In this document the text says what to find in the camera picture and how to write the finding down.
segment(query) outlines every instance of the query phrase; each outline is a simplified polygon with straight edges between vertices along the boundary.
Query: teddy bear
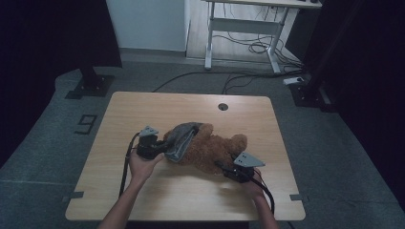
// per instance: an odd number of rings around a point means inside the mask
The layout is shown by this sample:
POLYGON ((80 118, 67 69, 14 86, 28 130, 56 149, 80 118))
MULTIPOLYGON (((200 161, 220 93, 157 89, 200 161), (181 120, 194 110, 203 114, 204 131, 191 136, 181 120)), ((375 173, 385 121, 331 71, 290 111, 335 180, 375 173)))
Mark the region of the teddy bear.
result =
MULTIPOLYGON (((197 169, 207 174, 221 174, 223 171, 216 165, 220 161, 222 165, 232 168, 233 158, 246 149, 247 137, 234 135, 224 138, 212 135, 214 127, 210 123, 193 124, 195 135, 189 141, 185 152, 179 161, 180 165, 194 165, 197 169)), ((167 132, 163 140, 170 141, 173 130, 167 132)))

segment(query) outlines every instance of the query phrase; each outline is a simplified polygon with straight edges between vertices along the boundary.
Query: human hand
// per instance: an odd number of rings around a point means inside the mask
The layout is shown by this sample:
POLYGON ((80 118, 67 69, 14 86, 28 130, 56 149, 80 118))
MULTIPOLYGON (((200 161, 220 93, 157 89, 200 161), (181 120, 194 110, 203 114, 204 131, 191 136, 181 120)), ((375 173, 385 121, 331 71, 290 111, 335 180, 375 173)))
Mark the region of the human hand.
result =
MULTIPOLYGON (((260 170, 257 168, 254 168, 256 171, 254 173, 253 178, 255 178, 257 181, 261 182, 262 179, 260 178, 260 170)), ((263 193, 263 189, 259 187, 257 184, 253 183, 252 181, 246 182, 246 183, 241 183, 242 188, 244 191, 253 199, 255 200, 256 198, 264 198, 265 194, 263 193)))
POLYGON ((161 160, 164 159, 164 154, 160 154, 153 160, 145 160, 137 155, 137 150, 131 152, 131 157, 129 160, 129 168, 131 170, 131 182, 133 180, 145 182, 148 179, 157 165, 161 160))

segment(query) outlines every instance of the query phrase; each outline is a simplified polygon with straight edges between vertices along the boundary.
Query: white wall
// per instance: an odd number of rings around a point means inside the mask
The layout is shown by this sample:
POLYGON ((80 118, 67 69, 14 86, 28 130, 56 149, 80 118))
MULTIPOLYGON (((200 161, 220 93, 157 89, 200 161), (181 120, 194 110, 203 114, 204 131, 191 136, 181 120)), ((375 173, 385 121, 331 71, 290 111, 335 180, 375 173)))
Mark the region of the white wall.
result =
POLYGON ((189 0, 107 0, 120 48, 186 49, 189 0))

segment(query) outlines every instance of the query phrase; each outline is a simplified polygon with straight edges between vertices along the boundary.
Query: black curtain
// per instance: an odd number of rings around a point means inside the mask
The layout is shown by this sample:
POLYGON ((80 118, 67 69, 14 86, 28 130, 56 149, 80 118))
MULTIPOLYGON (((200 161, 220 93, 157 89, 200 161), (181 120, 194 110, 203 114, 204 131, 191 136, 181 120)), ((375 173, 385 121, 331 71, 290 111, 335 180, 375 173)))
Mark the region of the black curtain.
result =
POLYGON ((305 59, 403 209, 404 11, 403 1, 326 1, 305 59))
POLYGON ((105 0, 2 0, 0 40, 3 165, 48 105, 56 77, 121 61, 105 0))

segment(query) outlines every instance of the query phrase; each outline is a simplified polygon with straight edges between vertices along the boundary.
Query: wooden table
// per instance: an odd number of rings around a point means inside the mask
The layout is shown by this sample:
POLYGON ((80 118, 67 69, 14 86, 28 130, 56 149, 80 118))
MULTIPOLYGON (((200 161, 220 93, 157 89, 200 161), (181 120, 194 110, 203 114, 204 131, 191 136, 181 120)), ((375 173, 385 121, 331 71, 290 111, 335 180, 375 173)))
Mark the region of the wooden table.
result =
MULTIPOLYGON (((71 220, 101 220, 117 201, 124 156, 132 136, 146 125, 159 139, 184 122, 214 125, 214 134, 247 135, 246 151, 266 163, 263 178, 275 199, 278 220, 301 220, 305 211, 271 102, 262 96, 115 93, 99 127, 76 192, 66 212, 71 220), (225 103, 227 111, 218 106, 225 103)), ((255 220, 239 183, 192 166, 160 162, 139 193, 130 220, 255 220)))

